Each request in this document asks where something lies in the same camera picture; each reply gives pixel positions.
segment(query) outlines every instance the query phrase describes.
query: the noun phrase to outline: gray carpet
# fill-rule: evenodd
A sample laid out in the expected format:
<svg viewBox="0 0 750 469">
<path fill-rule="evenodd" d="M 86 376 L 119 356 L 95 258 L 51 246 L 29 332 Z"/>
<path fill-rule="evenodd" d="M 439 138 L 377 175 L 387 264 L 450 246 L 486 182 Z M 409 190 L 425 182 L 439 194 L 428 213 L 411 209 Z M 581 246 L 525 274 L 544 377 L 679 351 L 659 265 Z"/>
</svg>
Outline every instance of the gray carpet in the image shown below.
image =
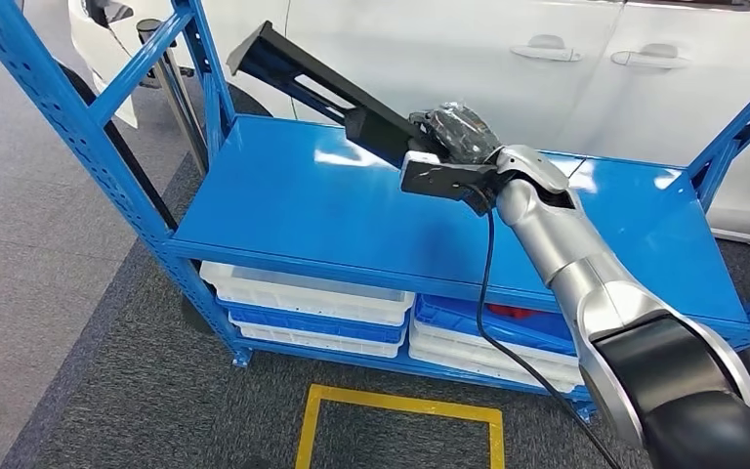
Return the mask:
<svg viewBox="0 0 750 469">
<path fill-rule="evenodd" d="M 166 202 L 181 212 L 197 184 L 186 160 Z M 750 247 L 722 247 L 750 297 Z M 544 397 L 268 353 L 230 366 L 182 322 L 181 299 L 137 243 L 3 467 L 292 467 L 312 383 L 500 408 L 507 467 L 604 467 Z M 626 468 L 648 467 L 595 430 Z M 312 467 L 487 467 L 486 448 L 482 424 L 324 403 Z"/>
</svg>

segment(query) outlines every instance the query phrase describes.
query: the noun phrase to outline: yellow floor marking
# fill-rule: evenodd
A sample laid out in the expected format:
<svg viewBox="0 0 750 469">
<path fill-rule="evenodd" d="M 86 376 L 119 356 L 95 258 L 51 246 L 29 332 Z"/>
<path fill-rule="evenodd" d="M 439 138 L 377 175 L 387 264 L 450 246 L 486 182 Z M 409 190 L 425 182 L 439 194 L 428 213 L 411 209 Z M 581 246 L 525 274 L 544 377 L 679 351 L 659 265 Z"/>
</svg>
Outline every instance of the yellow floor marking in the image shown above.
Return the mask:
<svg viewBox="0 0 750 469">
<path fill-rule="evenodd" d="M 295 469 L 309 469 L 312 462 L 317 415 L 320 412 L 320 401 L 323 400 L 486 422 L 489 426 L 490 469 L 504 469 L 502 411 L 498 408 L 404 398 L 352 389 L 333 388 L 320 384 L 312 384 L 306 398 L 306 410 L 303 414 L 303 427 L 300 431 Z"/>
</svg>

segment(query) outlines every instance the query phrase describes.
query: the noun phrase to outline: black cable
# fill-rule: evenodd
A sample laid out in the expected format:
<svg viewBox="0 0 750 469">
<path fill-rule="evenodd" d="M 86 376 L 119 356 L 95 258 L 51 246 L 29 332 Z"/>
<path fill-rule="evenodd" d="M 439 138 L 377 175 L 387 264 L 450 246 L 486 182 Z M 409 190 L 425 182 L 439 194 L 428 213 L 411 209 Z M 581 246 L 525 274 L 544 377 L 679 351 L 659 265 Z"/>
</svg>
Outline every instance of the black cable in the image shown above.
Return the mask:
<svg viewBox="0 0 750 469">
<path fill-rule="evenodd" d="M 599 438 L 597 438 L 596 435 L 594 435 L 594 432 L 591 431 L 590 427 L 588 427 L 588 424 L 585 423 L 584 420 L 582 420 L 582 417 L 579 416 L 578 413 L 576 413 L 576 410 L 567 402 L 567 400 L 563 397 L 563 395 L 554 387 L 553 384 L 551 384 L 550 381 L 545 379 L 542 374 L 536 370 L 533 366 L 530 365 L 530 363 L 526 362 L 522 357 L 517 355 L 512 350 L 508 349 L 504 345 L 500 344 L 496 339 L 490 337 L 489 334 L 484 330 L 484 323 L 482 321 L 482 313 L 484 311 L 484 297 L 487 296 L 487 284 L 490 280 L 490 264 L 493 261 L 493 244 L 495 244 L 495 224 L 493 223 L 493 210 L 492 206 L 490 205 L 490 201 L 487 199 L 487 196 L 484 195 L 484 192 L 482 192 L 479 188 L 472 184 L 465 184 L 463 185 L 465 188 L 475 192 L 476 194 L 481 197 L 481 200 L 484 202 L 484 204 L 487 207 L 487 225 L 488 225 L 488 242 L 487 242 L 487 260 L 484 262 L 484 277 L 481 280 L 481 292 L 479 294 L 479 304 L 476 308 L 476 324 L 479 327 L 479 334 L 481 334 L 481 337 L 484 338 L 487 342 L 490 343 L 493 347 L 499 350 L 499 352 L 505 354 L 506 356 L 510 357 L 514 362 L 518 363 L 522 368 L 524 368 L 528 373 L 530 373 L 531 376 L 533 376 L 536 381 L 539 382 L 545 389 L 548 390 L 548 393 L 550 393 L 551 396 L 556 398 L 557 402 L 560 403 L 560 407 L 567 412 L 568 415 L 573 419 L 573 421 L 579 426 L 579 428 L 582 429 L 582 431 L 585 433 L 585 436 L 588 437 L 589 440 L 591 440 L 591 443 L 594 444 L 595 447 L 599 450 L 600 454 L 605 459 L 605 462 L 612 468 L 612 469 L 621 469 L 621 466 L 618 462 L 616 462 L 616 459 L 614 459 L 613 455 L 610 453 L 610 451 L 607 450 L 607 448 L 604 446 L 603 442 L 600 441 Z"/>
</svg>

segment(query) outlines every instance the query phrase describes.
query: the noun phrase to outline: white car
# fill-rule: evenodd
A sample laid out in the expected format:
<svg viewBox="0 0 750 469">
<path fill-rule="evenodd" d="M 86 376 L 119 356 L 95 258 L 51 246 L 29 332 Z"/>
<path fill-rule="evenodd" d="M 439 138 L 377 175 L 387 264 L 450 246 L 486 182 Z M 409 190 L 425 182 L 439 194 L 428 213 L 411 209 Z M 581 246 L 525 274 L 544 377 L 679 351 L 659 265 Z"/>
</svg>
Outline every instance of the white car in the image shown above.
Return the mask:
<svg viewBox="0 0 750 469">
<path fill-rule="evenodd" d="M 102 90 L 169 0 L 68 0 L 73 44 Z M 203 0 L 220 60 L 263 21 L 404 115 L 449 101 L 502 141 L 687 165 L 750 100 L 750 7 L 598 0 Z M 175 55 L 192 69 L 182 39 Z M 325 118 L 249 76 L 272 115 Z M 129 100 L 117 115 L 137 125 Z M 750 242 L 750 147 L 711 210 Z"/>
</svg>

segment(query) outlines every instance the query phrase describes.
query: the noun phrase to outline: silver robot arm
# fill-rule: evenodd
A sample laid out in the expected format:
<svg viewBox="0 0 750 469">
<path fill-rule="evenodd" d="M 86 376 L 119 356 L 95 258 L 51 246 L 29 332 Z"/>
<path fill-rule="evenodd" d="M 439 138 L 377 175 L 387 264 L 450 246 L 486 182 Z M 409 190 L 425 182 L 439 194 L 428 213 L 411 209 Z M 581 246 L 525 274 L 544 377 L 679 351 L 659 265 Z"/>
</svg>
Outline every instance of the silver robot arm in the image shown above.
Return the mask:
<svg viewBox="0 0 750 469">
<path fill-rule="evenodd" d="M 542 153 L 507 146 L 495 162 L 514 175 L 499 216 L 556 295 L 612 428 L 656 467 L 750 468 L 750 376 L 734 350 L 628 272 Z"/>
</svg>

